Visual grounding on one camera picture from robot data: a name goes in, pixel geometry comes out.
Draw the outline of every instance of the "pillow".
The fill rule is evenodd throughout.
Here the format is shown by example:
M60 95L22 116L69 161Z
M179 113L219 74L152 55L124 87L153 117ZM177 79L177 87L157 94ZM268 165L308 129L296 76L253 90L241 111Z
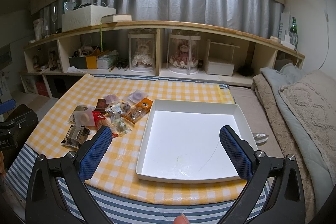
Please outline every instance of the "pillow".
M336 81L317 70L281 86L279 93L320 151L335 185Z

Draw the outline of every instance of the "blue striped fabric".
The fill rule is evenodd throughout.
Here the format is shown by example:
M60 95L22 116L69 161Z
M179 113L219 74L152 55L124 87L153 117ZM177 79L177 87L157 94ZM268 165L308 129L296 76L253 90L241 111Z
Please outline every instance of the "blue striped fabric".
M8 170L6 180L17 191L17 193L26 200L29 178L31 171L37 157L28 145L24 145L18 157ZM58 178L60 188L65 200L73 215L81 218L80 212L76 207L69 190L63 178ZM102 207L107 216L116 224L126 223L172 223L175 217L184 213L190 223L206 223L215 224L227 210L231 207L234 201L204 204L204 205L190 205L190 206L173 206L173 205L159 205L139 202L123 198L114 194L110 194L99 189L88 186L92 196ZM269 192L269 185L266 184L264 191L261 194L255 208L250 217L259 214L264 205L266 196Z
M132 79L132 80L149 80L149 81L180 81L186 83L200 83L200 84L216 84L219 85L221 89L228 90L230 89L229 85L224 83L217 82L204 82L197 80L189 80L189 79L179 79L179 78L167 78L160 76L129 76L129 75L94 75L95 77L105 77L105 78L118 78L118 79Z

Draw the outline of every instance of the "wooden shelf board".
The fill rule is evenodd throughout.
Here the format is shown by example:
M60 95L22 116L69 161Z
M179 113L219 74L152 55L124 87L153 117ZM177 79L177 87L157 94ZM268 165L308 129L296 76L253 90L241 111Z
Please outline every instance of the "wooden shelf board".
M162 65L160 76L167 78L211 81L215 83L224 83L228 85L239 85L247 87L251 87L252 85L252 77L244 77L238 73L234 73L233 76L208 75L204 70L200 70L198 73L193 75L179 75L177 73L173 73L170 70L168 70L166 68L166 64Z
M85 75L86 73L91 75L134 75L134 76L155 76L155 71L150 72L134 72L124 69L118 69L114 68L112 71L109 71L108 69L80 69L84 72L61 72L60 70L53 70L53 71L46 71L43 73L38 72L32 72L29 73L27 71L21 71L21 75Z
M116 23L108 23L102 25L102 31L110 31L110 30L121 30L121 29L141 29L141 28L162 28L162 29L182 29L182 30L193 30L198 32L208 32L215 33L220 35L226 35L231 37L236 37L240 39L244 39L247 41L252 41L255 43L263 44L277 50L286 52L290 55L297 56L297 53L290 48L287 48L280 43L271 41L270 39L266 39L263 37L259 37L254 34L241 32L237 30L232 30L224 27L218 27L207 24L200 23L191 23L191 22L179 22L179 21L126 21L126 22L116 22ZM65 37L71 37L74 35L80 35L85 33L99 32L100 25L84 27L76 30L67 31L64 33L52 34L50 37L43 38L38 40L33 44L29 44L24 47L24 50L39 46L49 41L53 41L56 39L61 39ZM299 58L304 59L305 56L299 53Z

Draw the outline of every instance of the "gray blanket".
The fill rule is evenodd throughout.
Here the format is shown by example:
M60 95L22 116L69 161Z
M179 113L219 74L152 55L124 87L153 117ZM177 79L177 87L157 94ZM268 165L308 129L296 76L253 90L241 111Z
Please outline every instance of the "gray blanket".
M262 68L260 72L270 84L280 112L300 148L311 176L318 211L333 189L332 179L320 151L279 94L280 86L293 84L300 80L304 73L292 64L285 65L280 72L270 68Z

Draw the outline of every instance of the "green string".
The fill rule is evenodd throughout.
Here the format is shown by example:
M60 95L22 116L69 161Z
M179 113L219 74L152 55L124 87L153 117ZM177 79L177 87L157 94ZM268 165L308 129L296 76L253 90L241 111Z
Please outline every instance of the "green string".
M100 47L101 47L101 52L103 52L103 34L101 31L101 24L102 24L102 19L100 20Z

